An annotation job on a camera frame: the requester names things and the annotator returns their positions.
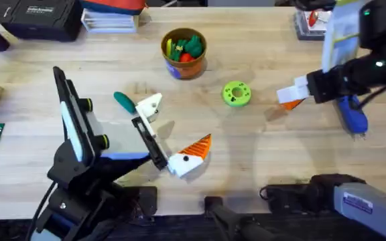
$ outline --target orange piece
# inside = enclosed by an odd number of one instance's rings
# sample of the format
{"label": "orange piece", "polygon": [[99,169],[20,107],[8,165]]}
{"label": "orange piece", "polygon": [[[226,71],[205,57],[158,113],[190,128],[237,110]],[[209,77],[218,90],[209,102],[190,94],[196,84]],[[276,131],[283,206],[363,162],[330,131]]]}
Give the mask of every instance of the orange piece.
{"label": "orange piece", "polygon": [[200,139],[196,143],[188,146],[178,153],[185,155],[195,155],[205,160],[205,157],[208,155],[209,148],[211,148],[211,134],[206,135],[204,138]]}
{"label": "orange piece", "polygon": [[281,104],[286,110],[292,110],[295,107],[297,107],[300,103],[302,103],[305,99],[303,100],[295,100],[287,103]]}

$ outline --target green gear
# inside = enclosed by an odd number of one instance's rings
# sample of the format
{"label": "green gear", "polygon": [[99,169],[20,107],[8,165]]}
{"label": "green gear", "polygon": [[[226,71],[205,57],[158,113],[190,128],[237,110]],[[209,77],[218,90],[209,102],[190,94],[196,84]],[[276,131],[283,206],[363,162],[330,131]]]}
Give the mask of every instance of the green gear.
{"label": "green gear", "polygon": [[245,106],[251,99],[251,89],[244,82],[232,81],[223,88],[222,98],[229,106]]}
{"label": "green gear", "polygon": [[197,35],[193,35],[192,39],[186,44],[186,52],[188,52],[193,58],[197,58],[202,54],[203,47],[200,43],[200,38]]}

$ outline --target gray device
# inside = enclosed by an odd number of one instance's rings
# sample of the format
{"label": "gray device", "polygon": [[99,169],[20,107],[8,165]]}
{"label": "gray device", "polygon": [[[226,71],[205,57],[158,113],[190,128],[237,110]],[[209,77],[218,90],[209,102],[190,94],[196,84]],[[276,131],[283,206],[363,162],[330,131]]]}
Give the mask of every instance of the gray device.
{"label": "gray device", "polygon": [[334,187],[334,209],[386,237],[386,193],[364,183]]}

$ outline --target blue sticker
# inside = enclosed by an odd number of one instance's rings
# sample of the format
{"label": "blue sticker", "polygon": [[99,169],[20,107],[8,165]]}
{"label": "blue sticker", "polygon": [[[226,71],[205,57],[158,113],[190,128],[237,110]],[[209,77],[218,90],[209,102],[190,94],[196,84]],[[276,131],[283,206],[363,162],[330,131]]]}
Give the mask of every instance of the blue sticker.
{"label": "blue sticker", "polygon": [[168,61],[166,61],[166,67],[168,68],[169,72],[171,72],[171,75],[175,78],[181,78],[181,74],[179,73],[179,71],[173,67]]}

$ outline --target electronics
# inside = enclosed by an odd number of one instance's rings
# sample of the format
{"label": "electronics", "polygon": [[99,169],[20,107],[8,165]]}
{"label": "electronics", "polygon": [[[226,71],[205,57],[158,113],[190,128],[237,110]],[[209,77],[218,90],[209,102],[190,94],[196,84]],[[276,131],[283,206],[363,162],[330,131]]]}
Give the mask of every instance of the electronics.
{"label": "electronics", "polygon": [[80,31],[82,10],[78,0],[15,0],[2,26],[21,39],[71,42]]}

